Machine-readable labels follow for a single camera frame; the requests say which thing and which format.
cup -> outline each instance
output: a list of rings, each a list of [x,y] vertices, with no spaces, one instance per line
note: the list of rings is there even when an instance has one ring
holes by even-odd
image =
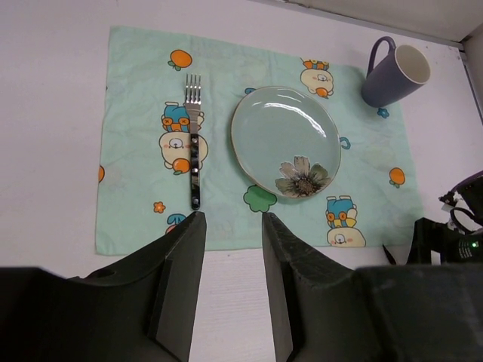
[[[374,68],[377,48],[383,41],[389,44],[389,53]],[[430,75],[431,68],[423,53],[410,45],[396,47],[393,38],[384,36],[372,48],[362,99],[372,107],[387,106],[422,87]]]

green cloud shape print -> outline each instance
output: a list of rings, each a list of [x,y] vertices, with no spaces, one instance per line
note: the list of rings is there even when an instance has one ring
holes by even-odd
[[[243,195],[243,201],[254,213],[265,213],[277,203],[277,197],[257,185],[252,185]]]

round plate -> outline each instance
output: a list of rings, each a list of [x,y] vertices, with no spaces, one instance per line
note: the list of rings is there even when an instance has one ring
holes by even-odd
[[[241,168],[276,195],[312,196],[339,169],[334,122],[317,101],[294,89],[263,87],[248,94],[235,110],[231,134]]]

fork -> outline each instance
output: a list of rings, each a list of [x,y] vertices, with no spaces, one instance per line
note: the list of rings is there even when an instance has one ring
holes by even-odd
[[[198,116],[202,107],[202,77],[200,75],[186,74],[185,102],[189,116],[189,133],[191,158],[191,208],[198,210],[202,205],[199,182],[199,137]]]

fork handle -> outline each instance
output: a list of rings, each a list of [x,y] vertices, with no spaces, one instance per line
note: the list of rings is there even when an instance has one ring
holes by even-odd
[[[191,133],[191,208],[198,210],[202,205],[199,188],[199,137]]]

